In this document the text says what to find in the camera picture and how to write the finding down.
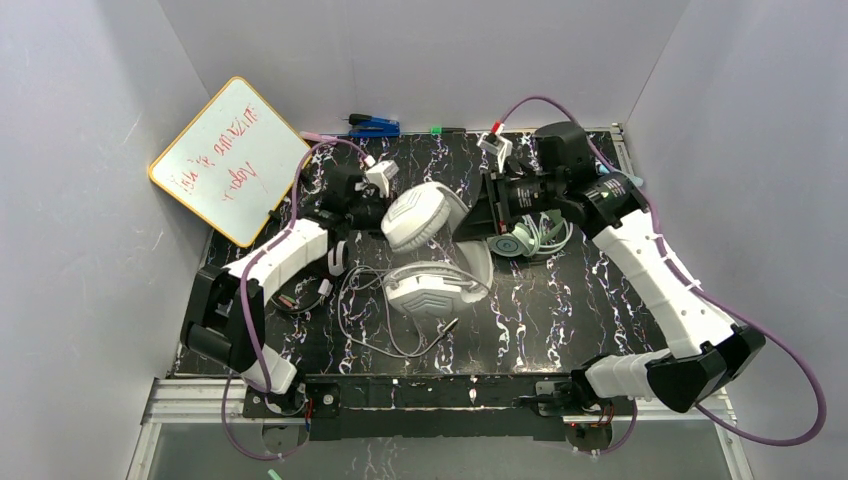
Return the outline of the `mint green headphones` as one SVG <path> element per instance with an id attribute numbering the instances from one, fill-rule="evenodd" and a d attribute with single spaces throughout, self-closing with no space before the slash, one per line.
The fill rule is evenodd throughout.
<path id="1" fill-rule="evenodd" d="M 562 251 L 574 232 L 557 210 L 524 215 L 512 231 L 487 240 L 489 250 L 505 258 L 539 257 Z"/>

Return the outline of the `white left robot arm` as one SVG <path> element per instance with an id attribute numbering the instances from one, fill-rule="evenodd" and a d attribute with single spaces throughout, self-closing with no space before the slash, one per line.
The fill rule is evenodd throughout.
<path id="1" fill-rule="evenodd" d="M 322 276 L 319 295 L 349 266 L 353 231 L 378 232 L 395 195 L 391 160 L 365 171 L 337 165 L 326 172 L 318 204 L 246 256 L 222 267 L 206 265 L 193 281 L 180 342 L 188 350 L 237 373 L 265 393 L 285 394 L 296 367 L 266 343 L 265 310 L 280 289 L 307 270 Z"/>

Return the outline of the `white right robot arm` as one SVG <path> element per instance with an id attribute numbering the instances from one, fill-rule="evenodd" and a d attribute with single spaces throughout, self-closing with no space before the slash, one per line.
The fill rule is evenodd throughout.
<path id="1" fill-rule="evenodd" d="M 455 239 L 489 239 L 525 215 L 556 211 L 617 266 L 665 338 L 663 350 L 599 355 L 572 370 L 573 400 L 590 406 L 615 397 L 658 399 L 686 413 L 736 379 L 763 349 L 765 336 L 710 304 L 698 282 L 674 265 L 635 183 L 615 169 L 599 172 L 585 130 L 569 121 L 537 129 L 538 166 L 510 173 L 512 144 L 502 130 L 495 124 L 478 140 L 494 161 Z"/>

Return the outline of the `grey white headphones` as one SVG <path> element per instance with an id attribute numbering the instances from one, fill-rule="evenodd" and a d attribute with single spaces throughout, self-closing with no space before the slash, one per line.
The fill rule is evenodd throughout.
<path id="1" fill-rule="evenodd" d="M 484 240 L 453 238 L 469 207 L 450 188 L 426 182 L 401 193 L 380 224 L 393 254 L 408 261 L 383 277 L 402 314 L 452 318 L 490 294 L 493 258 Z"/>

